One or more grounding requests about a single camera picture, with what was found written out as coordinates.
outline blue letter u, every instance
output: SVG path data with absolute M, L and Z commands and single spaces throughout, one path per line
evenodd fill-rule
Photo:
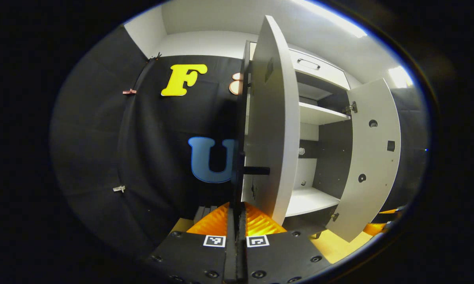
M 215 141 L 207 137 L 192 137 L 188 140 L 191 146 L 191 171 L 201 181 L 210 183 L 221 183 L 232 177 L 233 144 L 235 140 L 223 140 L 226 148 L 226 167 L 222 172 L 213 172 L 209 169 L 208 160 L 210 148 L 215 145 Z

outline drawer handle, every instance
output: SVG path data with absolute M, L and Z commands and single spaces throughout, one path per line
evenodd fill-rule
M 300 61 L 302 61 L 302 60 L 303 60 L 303 61 L 307 61 L 307 62 L 309 62 L 309 63 L 312 63 L 312 64 L 318 66 L 318 68 L 316 68 L 316 70 L 318 70 L 319 68 L 321 68 L 321 66 L 319 66 L 318 64 L 316 64 L 316 63 L 314 63 L 314 62 L 312 62 L 312 61 L 309 61 L 309 60 L 302 59 L 302 58 L 298 59 L 296 62 L 297 62 L 297 63 L 300 63 Z

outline white cabinet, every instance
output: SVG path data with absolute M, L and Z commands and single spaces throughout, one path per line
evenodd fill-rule
M 354 239 L 381 209 L 398 168 L 401 136 L 398 113 L 384 79 L 352 90 L 341 70 L 291 50 L 272 17 L 266 16 L 251 50 L 251 91 L 244 140 L 246 166 L 269 167 L 268 176 L 246 176 L 243 200 L 282 224 L 285 217 L 336 205 L 326 227 L 346 241 Z M 298 82 L 347 92 L 356 102 L 351 116 L 300 103 Z M 352 156 L 340 199 L 312 185 L 316 161 L 298 158 L 302 136 L 323 124 L 351 121 Z M 300 179 L 309 180 L 309 185 Z

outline open cabinet door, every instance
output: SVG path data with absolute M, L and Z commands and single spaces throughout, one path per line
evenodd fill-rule
M 243 200 L 282 224 L 295 180 L 300 108 L 289 47 L 271 16 L 265 16 L 251 64 L 246 166 L 269 167 L 268 176 L 246 176 Z
M 327 228 L 352 241 L 377 215 L 393 186 L 400 158 L 398 112 L 384 79 L 347 91 L 352 112 L 349 176 Z

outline ceiling light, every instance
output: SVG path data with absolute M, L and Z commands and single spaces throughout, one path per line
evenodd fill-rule
M 337 15 L 336 13 L 333 13 L 332 11 L 329 11 L 327 9 L 324 9 L 323 7 L 319 6 L 318 4 L 315 4 L 313 2 L 309 2 L 306 0 L 292 0 L 293 2 L 296 2 L 299 5 L 304 6 L 305 8 L 309 9 L 313 13 L 316 13 L 327 20 L 331 21 L 332 23 L 338 25 L 345 31 L 349 32 L 350 34 L 353 34 L 355 37 L 360 38 L 363 36 L 366 36 L 367 34 L 360 29 L 357 25 L 353 24 L 352 22 L 342 18 L 341 16 Z
M 403 67 L 399 66 L 391 68 L 388 72 L 397 88 L 407 88 L 408 86 L 412 86 L 412 79 Z

